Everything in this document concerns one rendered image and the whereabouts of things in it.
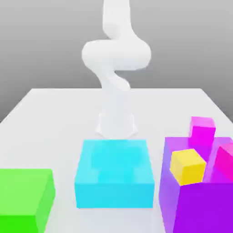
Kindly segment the small magenta cube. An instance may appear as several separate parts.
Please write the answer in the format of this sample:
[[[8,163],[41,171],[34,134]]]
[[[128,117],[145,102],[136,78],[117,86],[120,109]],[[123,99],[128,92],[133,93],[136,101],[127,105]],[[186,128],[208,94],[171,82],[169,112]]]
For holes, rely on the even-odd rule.
[[[189,143],[210,147],[215,136],[215,123],[211,117],[192,116],[189,126]]]

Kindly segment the small yellow cube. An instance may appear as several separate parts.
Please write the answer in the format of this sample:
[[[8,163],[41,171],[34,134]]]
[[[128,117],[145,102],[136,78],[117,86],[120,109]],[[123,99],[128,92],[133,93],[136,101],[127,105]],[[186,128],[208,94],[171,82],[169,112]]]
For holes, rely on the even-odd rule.
[[[180,186],[200,183],[203,181],[206,164],[195,149],[173,151],[170,171]]]

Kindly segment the small pink cube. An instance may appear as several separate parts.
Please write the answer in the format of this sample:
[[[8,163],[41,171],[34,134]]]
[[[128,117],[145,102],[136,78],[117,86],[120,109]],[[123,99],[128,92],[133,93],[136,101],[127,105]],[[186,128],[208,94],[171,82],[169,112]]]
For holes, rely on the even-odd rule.
[[[233,182],[233,142],[219,146],[214,166]]]

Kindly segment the large cyan box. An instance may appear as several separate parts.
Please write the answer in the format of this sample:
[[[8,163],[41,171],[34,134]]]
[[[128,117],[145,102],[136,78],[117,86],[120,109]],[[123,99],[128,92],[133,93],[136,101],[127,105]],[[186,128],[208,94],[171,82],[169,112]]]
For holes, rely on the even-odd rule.
[[[152,208],[154,189],[146,140],[84,140],[75,177],[78,208]]]

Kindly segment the large green box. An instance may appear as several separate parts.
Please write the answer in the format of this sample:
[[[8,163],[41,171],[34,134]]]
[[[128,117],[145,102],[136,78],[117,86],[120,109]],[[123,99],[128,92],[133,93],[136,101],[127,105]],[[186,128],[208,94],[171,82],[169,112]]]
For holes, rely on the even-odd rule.
[[[44,233],[55,195],[51,169],[0,169],[0,233]]]

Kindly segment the large purple box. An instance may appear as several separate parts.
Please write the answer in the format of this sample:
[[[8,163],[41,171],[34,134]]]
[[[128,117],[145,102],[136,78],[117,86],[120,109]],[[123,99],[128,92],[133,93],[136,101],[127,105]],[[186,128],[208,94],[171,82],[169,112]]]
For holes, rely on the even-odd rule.
[[[218,148],[233,143],[216,137],[211,147],[195,147],[206,160],[203,182],[180,186],[170,172],[173,151],[190,149],[188,137],[166,137],[159,204],[165,233],[233,233],[233,181],[214,167]]]

